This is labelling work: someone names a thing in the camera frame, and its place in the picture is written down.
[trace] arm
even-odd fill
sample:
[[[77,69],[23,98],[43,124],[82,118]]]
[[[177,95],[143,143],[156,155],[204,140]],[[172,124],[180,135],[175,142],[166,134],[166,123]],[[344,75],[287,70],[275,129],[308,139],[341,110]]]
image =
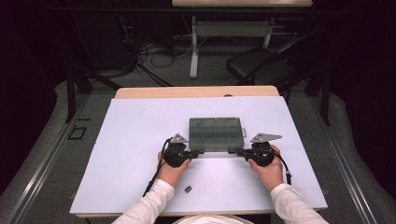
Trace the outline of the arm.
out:
[[[294,187],[280,184],[271,191],[276,213],[286,224],[328,223],[303,201],[303,196]]]
[[[139,200],[139,203],[133,205],[117,218],[113,223],[154,223],[157,216],[169,202],[175,189],[161,179],[157,179],[152,189],[145,197]]]
[[[180,179],[183,172],[189,167],[190,160],[186,160],[180,167],[172,167],[165,161],[158,173],[158,178],[146,194],[145,197],[140,199],[138,204],[133,205],[124,212],[122,216],[117,218],[113,223],[126,224],[126,223],[154,223],[157,216],[163,211],[175,192],[175,186]]]
[[[302,195],[292,186],[283,182],[283,167],[278,157],[265,167],[260,167],[254,160],[248,160],[250,167],[259,175],[269,191],[276,213],[286,224],[327,223],[314,209],[303,201]]]

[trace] small black object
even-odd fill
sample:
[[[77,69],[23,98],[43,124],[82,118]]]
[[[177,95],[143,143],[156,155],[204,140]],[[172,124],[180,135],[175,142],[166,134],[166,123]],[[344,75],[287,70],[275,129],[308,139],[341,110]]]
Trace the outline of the small black object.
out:
[[[251,149],[238,148],[236,155],[248,159],[253,159],[258,165],[264,167],[274,160],[274,151],[268,142],[264,143],[253,143]]]
[[[185,160],[192,160],[198,157],[198,151],[185,151],[186,145],[183,143],[170,143],[165,150],[163,158],[172,167],[179,167]]]
[[[192,190],[192,186],[187,186],[184,191],[186,191],[186,193],[189,193]]]

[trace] white tabletop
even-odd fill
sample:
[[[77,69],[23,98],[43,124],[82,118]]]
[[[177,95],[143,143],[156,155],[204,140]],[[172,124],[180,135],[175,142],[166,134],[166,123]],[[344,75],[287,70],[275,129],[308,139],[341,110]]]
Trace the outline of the white tabletop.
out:
[[[165,139],[189,138],[190,118],[239,117],[245,147],[257,133],[282,135],[271,142],[282,152],[292,185],[315,209],[326,208],[318,181],[287,105],[279,96],[113,99],[70,213],[120,215],[141,198],[155,173]],[[192,186],[186,193],[184,188]],[[205,153],[181,177],[163,216],[273,212],[269,192],[248,163],[228,153]]]

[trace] dark green tray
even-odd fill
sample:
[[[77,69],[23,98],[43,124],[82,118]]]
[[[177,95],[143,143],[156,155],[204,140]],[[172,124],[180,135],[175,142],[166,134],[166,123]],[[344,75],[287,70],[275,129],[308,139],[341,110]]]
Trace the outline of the dark green tray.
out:
[[[189,146],[191,150],[204,152],[229,152],[244,146],[239,118],[190,119]]]

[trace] person's right hand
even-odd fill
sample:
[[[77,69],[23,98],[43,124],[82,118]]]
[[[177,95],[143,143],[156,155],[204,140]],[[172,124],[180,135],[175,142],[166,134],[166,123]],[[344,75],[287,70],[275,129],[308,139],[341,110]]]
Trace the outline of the person's right hand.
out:
[[[271,145],[271,148],[280,154],[280,150],[276,146]],[[262,183],[269,191],[283,183],[283,166],[278,157],[274,156],[272,163],[265,167],[259,166],[252,159],[247,160],[247,162],[250,164],[251,169],[260,176]]]

